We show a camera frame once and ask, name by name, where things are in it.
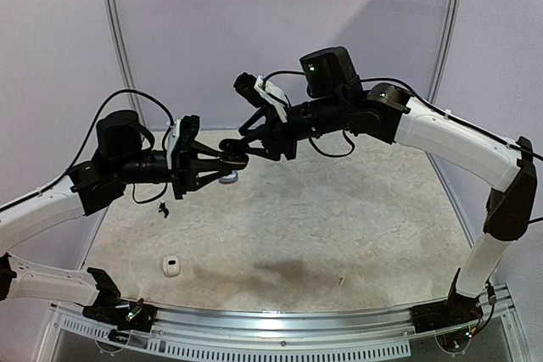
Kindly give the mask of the purple earbud charging case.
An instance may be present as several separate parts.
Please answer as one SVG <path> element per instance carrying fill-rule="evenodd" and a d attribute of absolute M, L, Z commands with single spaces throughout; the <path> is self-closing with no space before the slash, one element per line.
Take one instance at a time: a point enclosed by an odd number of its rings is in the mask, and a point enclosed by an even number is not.
<path fill-rule="evenodd" d="M 224 175 L 223 177 L 221 177 L 219 179 L 219 182 L 221 184 L 233 184 L 235 182 L 238 181 L 238 172 L 237 171 L 233 171 L 232 173 L 230 173 L 229 175 Z"/>

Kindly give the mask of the black earbud charging case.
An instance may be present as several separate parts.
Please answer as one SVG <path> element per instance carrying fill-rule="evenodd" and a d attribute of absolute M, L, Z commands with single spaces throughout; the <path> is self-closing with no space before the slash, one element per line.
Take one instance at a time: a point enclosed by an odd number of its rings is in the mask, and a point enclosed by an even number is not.
<path fill-rule="evenodd" d="M 220 160 L 231 165 L 235 170 L 244 169 L 248 162 L 249 156 L 246 153 L 248 145 L 242 140 L 223 139 L 219 143 Z"/>

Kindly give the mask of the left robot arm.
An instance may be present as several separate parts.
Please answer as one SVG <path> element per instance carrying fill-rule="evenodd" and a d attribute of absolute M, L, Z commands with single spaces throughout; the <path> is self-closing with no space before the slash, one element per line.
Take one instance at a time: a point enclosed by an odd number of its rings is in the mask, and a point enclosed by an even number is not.
<path fill-rule="evenodd" d="M 144 148 L 153 134 L 137 112 L 119 110 L 96 124 L 98 148 L 92 159 L 75 165 L 53 187 L 45 187 L 1 209 L 1 298 L 41 298 L 93 306 L 109 323 L 126 316 L 126 305 L 108 274 L 99 269 L 65 270 L 33 264 L 9 253 L 18 244 L 70 220 L 109 207 L 129 184 L 166 184 L 177 199 L 233 170 L 244 154 L 220 152 L 197 142 L 199 117 L 174 123 L 167 147 Z"/>

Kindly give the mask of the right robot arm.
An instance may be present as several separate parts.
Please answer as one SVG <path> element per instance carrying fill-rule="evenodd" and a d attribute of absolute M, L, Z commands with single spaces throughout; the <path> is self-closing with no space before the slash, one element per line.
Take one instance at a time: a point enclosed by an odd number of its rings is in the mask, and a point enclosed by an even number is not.
<path fill-rule="evenodd" d="M 241 74 L 235 91 L 256 109 L 240 128 L 241 149 L 270 160 L 294 159 L 301 140 L 335 131 L 368 135 L 388 144 L 438 156 L 490 186 L 483 232 L 457 272 L 451 296 L 439 306 L 457 324 L 498 265 L 507 247 L 528 229 L 535 203 L 535 153 L 526 138 L 505 139 L 433 106 L 405 82 L 374 78 L 365 90 L 345 47 L 300 59 L 308 100 L 293 105 L 269 75 Z"/>

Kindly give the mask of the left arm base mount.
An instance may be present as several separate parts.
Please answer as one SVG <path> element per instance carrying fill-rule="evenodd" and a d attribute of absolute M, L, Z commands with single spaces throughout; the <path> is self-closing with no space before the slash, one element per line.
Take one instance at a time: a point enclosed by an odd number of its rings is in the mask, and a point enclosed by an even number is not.
<path fill-rule="evenodd" d="M 140 331 L 150 333 L 158 309 L 142 298 L 125 300 L 118 287 L 105 270 L 89 267 L 87 272 L 96 282 L 98 296 L 92 305 L 84 306 L 82 315 L 115 326 L 118 331 Z"/>

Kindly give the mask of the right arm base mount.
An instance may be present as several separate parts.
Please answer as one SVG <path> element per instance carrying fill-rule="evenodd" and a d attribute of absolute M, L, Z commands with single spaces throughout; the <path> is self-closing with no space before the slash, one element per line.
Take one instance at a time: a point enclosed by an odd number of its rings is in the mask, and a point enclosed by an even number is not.
<path fill-rule="evenodd" d="M 417 333 L 422 333 L 466 325 L 475 321 L 475 327 L 471 328 L 467 334 L 468 337 L 471 337 L 483 330 L 494 316 L 495 292 L 493 287 L 490 287 L 489 294 L 489 300 L 493 304 L 484 319 L 479 295 L 475 298 L 463 296 L 456 290 L 456 284 L 452 283 L 445 299 L 410 307 L 410 322 Z"/>

